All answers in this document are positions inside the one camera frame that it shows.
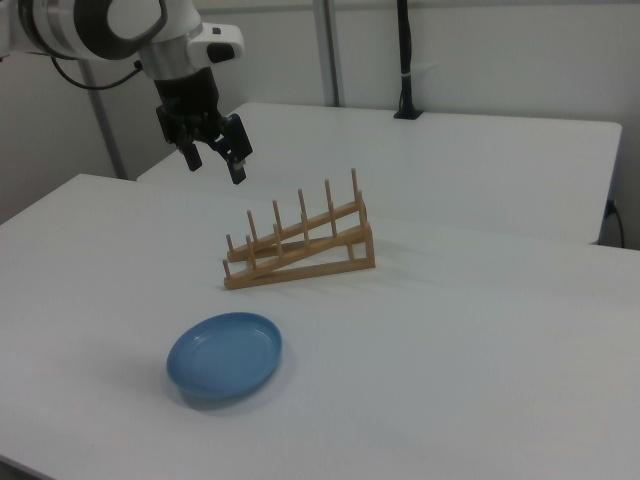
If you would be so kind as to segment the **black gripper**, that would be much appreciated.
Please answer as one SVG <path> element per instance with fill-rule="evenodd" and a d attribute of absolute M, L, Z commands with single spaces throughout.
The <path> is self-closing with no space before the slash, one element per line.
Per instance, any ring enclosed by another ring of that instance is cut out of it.
<path fill-rule="evenodd" d="M 156 113 L 165 140 L 183 155 L 191 172 L 202 167 L 196 141 L 206 143 L 225 161 L 234 185 L 246 179 L 244 166 L 252 145 L 239 115 L 223 117 L 210 68 L 174 80 L 155 80 L 161 99 Z"/>

